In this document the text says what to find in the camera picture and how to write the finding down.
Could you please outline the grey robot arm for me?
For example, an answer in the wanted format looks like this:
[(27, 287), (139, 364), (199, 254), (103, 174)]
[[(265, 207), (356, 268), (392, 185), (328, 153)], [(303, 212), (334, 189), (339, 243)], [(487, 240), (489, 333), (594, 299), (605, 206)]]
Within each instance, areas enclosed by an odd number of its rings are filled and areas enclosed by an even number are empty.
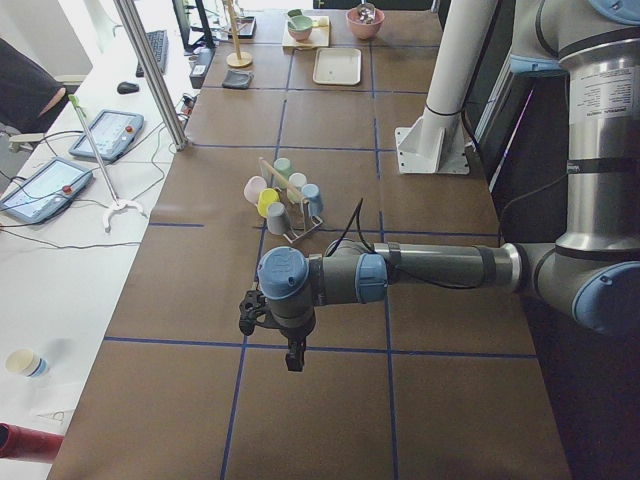
[(596, 332), (639, 327), (639, 5), (520, 1), (511, 69), (569, 76), (566, 230), (554, 243), (498, 248), (334, 241), (323, 255), (270, 250), (239, 328), (278, 330), (289, 370), (304, 366), (315, 308), (384, 299), (389, 285), (502, 285)]

